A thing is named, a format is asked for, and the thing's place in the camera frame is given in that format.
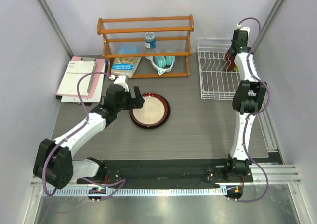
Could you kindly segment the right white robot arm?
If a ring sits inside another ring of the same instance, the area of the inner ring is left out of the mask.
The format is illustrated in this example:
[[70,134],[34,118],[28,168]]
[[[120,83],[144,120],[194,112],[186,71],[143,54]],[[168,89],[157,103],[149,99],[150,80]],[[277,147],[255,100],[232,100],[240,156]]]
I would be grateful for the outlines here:
[[223,169],[225,179],[230,182],[239,182],[249,173],[248,151],[254,113],[261,110],[266,94],[266,87],[259,81],[248,45],[249,32],[248,27],[234,30],[232,43],[227,52],[241,79],[232,101],[236,114],[234,141]]

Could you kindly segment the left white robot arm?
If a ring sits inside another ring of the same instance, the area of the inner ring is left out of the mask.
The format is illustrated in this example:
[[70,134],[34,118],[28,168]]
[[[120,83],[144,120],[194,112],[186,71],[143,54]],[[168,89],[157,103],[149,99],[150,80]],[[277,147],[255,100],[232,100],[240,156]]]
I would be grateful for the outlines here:
[[114,122],[120,111],[143,106],[139,87],[133,89],[135,97],[121,85],[111,85],[104,101],[92,108],[87,118],[54,140],[44,139],[39,144],[33,175],[57,189],[63,189],[74,179],[89,178],[95,184],[102,183],[106,172],[100,161],[94,158],[74,161],[73,157],[92,137]]

